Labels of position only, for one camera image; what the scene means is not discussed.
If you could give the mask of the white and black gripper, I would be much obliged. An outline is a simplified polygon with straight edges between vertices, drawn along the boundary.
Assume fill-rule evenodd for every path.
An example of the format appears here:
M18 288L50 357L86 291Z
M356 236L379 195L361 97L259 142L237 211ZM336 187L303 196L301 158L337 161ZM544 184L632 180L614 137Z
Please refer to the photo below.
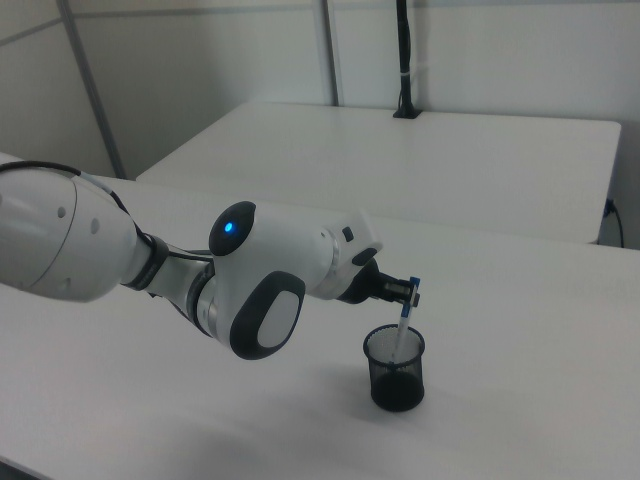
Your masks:
M338 299L359 304L377 295L380 272L375 256L382 250L382 241L370 217L362 210L347 215L339 222ZM413 280L385 280L381 298L388 302L411 302L418 306L420 294Z

